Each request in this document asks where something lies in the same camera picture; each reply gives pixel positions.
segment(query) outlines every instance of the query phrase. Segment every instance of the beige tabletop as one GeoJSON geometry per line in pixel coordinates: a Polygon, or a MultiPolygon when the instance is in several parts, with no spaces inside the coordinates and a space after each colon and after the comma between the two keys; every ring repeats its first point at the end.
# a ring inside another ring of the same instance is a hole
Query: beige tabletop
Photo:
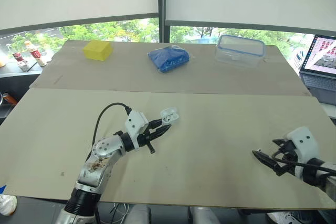
{"type": "MultiPolygon", "coordinates": [[[[0,126],[6,194],[68,199],[90,150],[100,111],[123,102],[149,120],[177,107],[180,120],[113,169],[102,201],[241,208],[327,209],[335,202],[290,174],[278,177],[251,153],[307,126],[321,158],[335,162],[336,128],[314,97],[30,89],[0,126]]],[[[111,108],[97,137],[124,130],[111,108]]]]}
{"type": "Polygon", "coordinates": [[[137,92],[310,95],[276,46],[266,46],[257,68],[215,60],[215,45],[177,44],[191,59],[186,65],[160,73],[147,53],[172,44],[112,42],[106,61],[86,59],[87,41],[69,40],[55,54],[32,88],[116,90],[137,92]]]}

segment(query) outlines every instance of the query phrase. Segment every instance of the yellow sponge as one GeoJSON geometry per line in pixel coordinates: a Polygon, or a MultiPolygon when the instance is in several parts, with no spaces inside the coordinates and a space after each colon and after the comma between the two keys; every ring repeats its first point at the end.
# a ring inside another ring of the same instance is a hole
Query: yellow sponge
{"type": "Polygon", "coordinates": [[[113,52],[113,47],[108,41],[92,40],[83,47],[83,52],[88,59],[104,61],[113,52]]]}

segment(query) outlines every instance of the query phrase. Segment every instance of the laptop screen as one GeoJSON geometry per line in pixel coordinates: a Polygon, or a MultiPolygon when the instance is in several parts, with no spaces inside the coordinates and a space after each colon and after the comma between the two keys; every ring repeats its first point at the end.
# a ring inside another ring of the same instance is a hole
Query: laptop screen
{"type": "Polygon", "coordinates": [[[302,72],[336,77],[336,38],[315,35],[304,60],[302,72]]]}

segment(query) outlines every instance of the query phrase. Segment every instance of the window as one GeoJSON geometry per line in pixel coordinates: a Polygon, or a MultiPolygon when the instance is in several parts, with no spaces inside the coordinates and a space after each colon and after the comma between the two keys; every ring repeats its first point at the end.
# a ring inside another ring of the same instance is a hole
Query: window
{"type": "Polygon", "coordinates": [[[159,42],[159,19],[64,26],[2,35],[0,36],[0,57],[6,58],[7,62],[15,62],[12,54],[20,52],[24,59],[34,60],[26,51],[24,44],[26,40],[30,40],[43,56],[51,58],[68,39],[159,42]]]}
{"type": "Polygon", "coordinates": [[[284,31],[266,31],[251,29],[171,26],[171,43],[216,44],[222,34],[259,39],[265,45],[276,45],[282,55],[298,72],[313,40],[312,34],[288,33],[284,31]]]}

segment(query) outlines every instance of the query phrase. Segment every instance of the blue container lid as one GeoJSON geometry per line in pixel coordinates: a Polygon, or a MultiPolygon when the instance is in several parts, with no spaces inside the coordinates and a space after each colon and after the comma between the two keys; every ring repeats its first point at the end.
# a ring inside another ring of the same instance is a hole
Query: blue container lid
{"type": "Polygon", "coordinates": [[[250,54],[263,57],[265,55],[265,43],[257,39],[221,35],[217,47],[223,50],[230,50],[241,54],[250,54]]]}

